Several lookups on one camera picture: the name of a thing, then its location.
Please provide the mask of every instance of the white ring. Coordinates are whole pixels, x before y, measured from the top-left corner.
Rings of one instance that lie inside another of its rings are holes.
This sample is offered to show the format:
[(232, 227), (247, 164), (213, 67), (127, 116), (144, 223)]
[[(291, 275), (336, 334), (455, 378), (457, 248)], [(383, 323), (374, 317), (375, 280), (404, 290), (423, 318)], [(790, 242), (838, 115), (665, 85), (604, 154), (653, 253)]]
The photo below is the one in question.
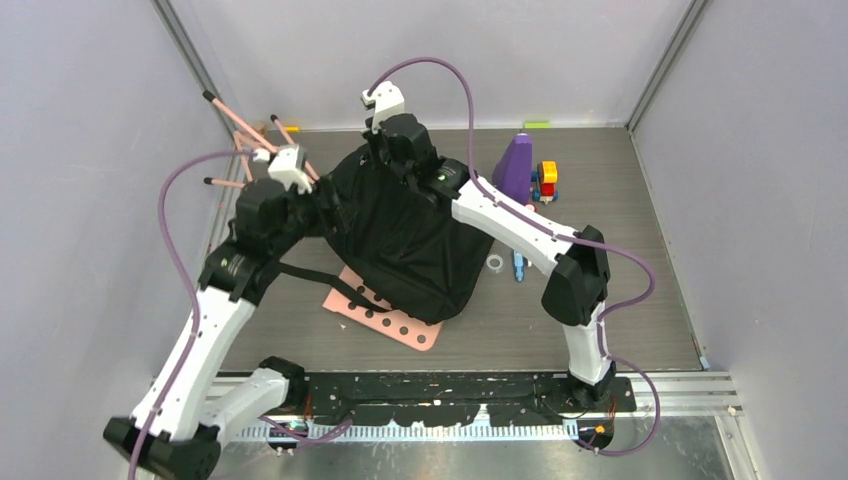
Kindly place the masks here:
[(501, 273), (501, 270), (503, 270), (503, 257), (497, 253), (489, 255), (486, 257), (486, 266), (495, 273)]

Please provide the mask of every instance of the red block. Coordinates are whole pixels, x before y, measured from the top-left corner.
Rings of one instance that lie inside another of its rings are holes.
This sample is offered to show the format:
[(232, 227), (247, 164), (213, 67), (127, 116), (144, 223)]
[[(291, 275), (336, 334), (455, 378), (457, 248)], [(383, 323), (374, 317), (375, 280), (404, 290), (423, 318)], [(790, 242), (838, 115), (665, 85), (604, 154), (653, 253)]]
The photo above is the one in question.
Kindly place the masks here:
[(541, 193), (543, 197), (553, 197), (554, 193), (556, 193), (556, 185), (553, 183), (543, 183), (539, 186), (539, 193)]

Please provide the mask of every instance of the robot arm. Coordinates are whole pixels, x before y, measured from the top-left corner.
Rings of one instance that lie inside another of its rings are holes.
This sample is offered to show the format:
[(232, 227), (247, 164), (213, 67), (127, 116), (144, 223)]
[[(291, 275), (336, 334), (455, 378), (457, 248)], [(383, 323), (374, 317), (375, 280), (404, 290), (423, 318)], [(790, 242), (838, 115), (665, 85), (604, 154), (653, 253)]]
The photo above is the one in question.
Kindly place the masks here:
[[(464, 163), (436, 153), (426, 128), (405, 113), (403, 95), (390, 82), (380, 84), (371, 95), (363, 92), (362, 103), (374, 111), (363, 133), (372, 159), (386, 164), (435, 208), (449, 210), (457, 221), (521, 252), (548, 277), (542, 306), (563, 324), (574, 396), (587, 406), (599, 400), (615, 376), (615, 363), (606, 355), (606, 335), (598, 327), (607, 296), (609, 262), (606, 252), (563, 241), (557, 235), (602, 243), (601, 233), (591, 226), (579, 232), (528, 211), (482, 177), (476, 178), (476, 185)], [(551, 233), (542, 233), (507, 208)]]
[[(345, 211), (326, 179), (310, 185), (298, 174), (303, 156), (281, 150), (272, 178), (248, 184), (236, 203), (230, 235), (206, 258), (197, 290), (200, 327), (191, 317), (165, 366), (130, 417), (113, 417), (104, 438), (126, 458), (166, 381), (181, 364), (176, 381), (143, 441), (139, 466), (164, 478), (207, 478), (221, 449), (263, 413), (302, 405), (307, 393), (303, 368), (270, 357), (239, 387), (211, 404), (206, 397), (233, 340), (280, 273), (279, 259), (301, 238), (345, 229)], [(191, 336), (194, 343), (185, 358)]]

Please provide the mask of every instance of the blue small object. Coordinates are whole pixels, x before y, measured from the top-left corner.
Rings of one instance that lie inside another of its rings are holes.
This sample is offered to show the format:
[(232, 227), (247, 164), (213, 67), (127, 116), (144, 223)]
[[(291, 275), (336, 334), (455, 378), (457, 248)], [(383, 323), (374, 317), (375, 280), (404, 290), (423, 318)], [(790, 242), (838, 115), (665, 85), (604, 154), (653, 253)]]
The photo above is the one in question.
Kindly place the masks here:
[(517, 251), (512, 251), (512, 265), (515, 267), (515, 281), (524, 281), (524, 255)]

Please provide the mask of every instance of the green block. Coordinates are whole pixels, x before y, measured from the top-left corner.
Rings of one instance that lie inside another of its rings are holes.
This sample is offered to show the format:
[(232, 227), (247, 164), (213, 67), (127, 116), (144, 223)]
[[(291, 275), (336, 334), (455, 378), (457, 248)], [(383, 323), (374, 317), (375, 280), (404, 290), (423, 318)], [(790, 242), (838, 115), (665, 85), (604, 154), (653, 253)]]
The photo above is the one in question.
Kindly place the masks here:
[(551, 128), (551, 122), (524, 122), (524, 128)]

